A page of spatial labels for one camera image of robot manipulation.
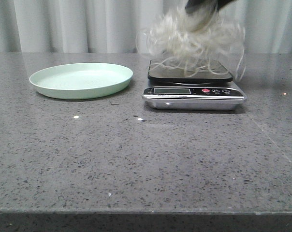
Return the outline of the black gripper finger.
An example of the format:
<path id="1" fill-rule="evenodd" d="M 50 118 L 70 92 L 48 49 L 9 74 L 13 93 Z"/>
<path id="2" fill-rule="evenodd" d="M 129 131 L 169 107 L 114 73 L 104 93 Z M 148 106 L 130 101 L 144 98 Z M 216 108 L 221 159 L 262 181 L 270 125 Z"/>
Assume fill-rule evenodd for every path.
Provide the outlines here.
<path id="1" fill-rule="evenodd" d="M 219 11 L 233 0 L 189 0 L 185 5 L 185 12 L 188 15 L 198 10 L 208 10 L 210 12 Z"/>

